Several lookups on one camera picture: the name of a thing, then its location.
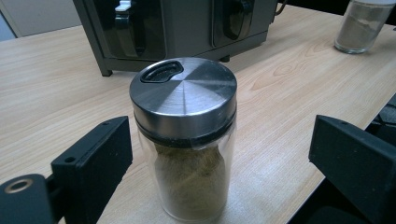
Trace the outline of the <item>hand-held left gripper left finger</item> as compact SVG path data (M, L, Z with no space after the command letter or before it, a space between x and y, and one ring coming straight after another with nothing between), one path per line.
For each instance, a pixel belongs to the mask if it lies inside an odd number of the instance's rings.
M133 162L129 118L106 120L51 163L67 224L96 224Z

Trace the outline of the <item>grey double-drawer air fryer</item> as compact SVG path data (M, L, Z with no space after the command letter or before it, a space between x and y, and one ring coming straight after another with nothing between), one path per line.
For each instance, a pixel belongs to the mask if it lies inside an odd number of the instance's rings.
M73 0L104 77L167 59L227 62L266 40L277 0Z

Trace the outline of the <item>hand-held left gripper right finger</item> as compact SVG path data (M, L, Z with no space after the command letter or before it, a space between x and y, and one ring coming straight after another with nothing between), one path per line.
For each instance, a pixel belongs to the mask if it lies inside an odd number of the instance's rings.
M373 224L396 224L395 146L318 115L308 159Z

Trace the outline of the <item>glass spice jar steel lid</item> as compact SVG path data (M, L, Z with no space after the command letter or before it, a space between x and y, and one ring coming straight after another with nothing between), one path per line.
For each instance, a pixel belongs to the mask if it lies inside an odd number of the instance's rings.
M228 197L237 81L201 58L155 63L130 85L141 147L162 207L184 222L217 217Z

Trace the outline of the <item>glass jar of grey powder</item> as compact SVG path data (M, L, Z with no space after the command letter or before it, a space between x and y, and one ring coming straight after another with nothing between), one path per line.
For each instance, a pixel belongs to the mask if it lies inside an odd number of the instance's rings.
M348 54L366 52L395 7L396 0L350 0L334 46Z

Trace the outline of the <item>dark chair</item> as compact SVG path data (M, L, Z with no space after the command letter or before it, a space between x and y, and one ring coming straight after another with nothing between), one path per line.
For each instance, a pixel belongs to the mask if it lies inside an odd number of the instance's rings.
M396 93L372 120L366 132L396 146Z

